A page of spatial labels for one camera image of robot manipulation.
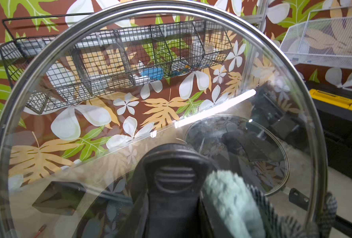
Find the green microfibre cloth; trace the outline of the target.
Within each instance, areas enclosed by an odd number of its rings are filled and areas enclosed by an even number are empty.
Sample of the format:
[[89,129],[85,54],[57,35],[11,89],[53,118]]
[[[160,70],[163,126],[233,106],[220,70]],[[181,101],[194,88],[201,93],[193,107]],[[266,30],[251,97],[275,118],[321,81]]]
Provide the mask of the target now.
[[207,176],[203,205],[217,238],[291,238],[285,219],[298,222],[291,216],[279,216],[258,188],[231,171],[213,171]]

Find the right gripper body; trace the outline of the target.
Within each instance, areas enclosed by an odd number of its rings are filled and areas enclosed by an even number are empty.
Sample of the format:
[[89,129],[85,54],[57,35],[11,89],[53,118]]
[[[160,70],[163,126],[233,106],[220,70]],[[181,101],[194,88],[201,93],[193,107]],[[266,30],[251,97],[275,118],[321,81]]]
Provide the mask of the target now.
[[280,139],[301,132],[301,122],[292,113],[284,111],[271,96],[267,84],[257,86],[255,96],[251,99],[252,109],[250,118],[262,125]]

